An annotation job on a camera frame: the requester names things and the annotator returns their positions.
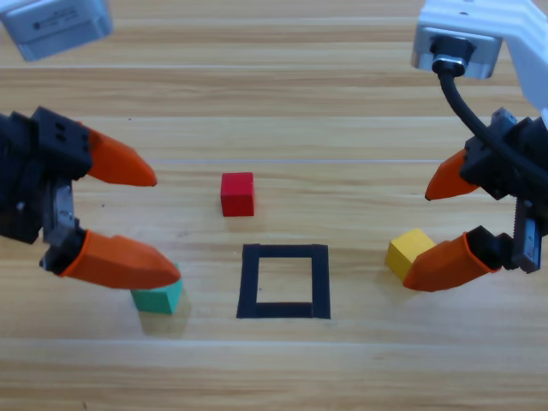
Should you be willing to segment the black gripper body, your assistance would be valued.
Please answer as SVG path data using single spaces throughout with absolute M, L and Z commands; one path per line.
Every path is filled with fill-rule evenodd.
M 547 128 L 540 117 L 519 121 L 506 109 L 499 109 L 491 116 L 490 128 L 507 147 L 547 170 Z M 506 195 L 516 198 L 513 235 L 499 236 L 502 266 L 535 272 L 540 268 L 542 239 L 547 235 L 547 184 L 535 182 L 526 172 L 504 162 L 497 188 L 499 199 Z
M 80 124 L 51 110 L 1 116 L 1 235 L 78 247 L 72 183 L 80 179 Z

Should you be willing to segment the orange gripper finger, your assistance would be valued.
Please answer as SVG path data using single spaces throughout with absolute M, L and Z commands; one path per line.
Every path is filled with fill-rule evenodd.
M 60 246 L 50 246 L 40 266 L 59 277 L 112 289 L 156 289 L 181 279 L 174 263 L 156 248 L 89 229 L 77 229 Z
M 38 154 L 50 170 L 73 180 L 92 176 L 110 184 L 154 187 L 158 179 L 138 152 L 44 107 L 32 115 L 38 132 Z
M 411 264 L 403 285 L 416 291 L 441 291 L 503 268 L 512 270 L 513 245 L 510 235 L 494 235 L 480 225 L 420 254 Z
M 509 166 L 478 137 L 472 137 L 459 152 L 439 165 L 427 186 L 425 198 L 448 199 L 479 188 L 495 200 L 516 196 Z

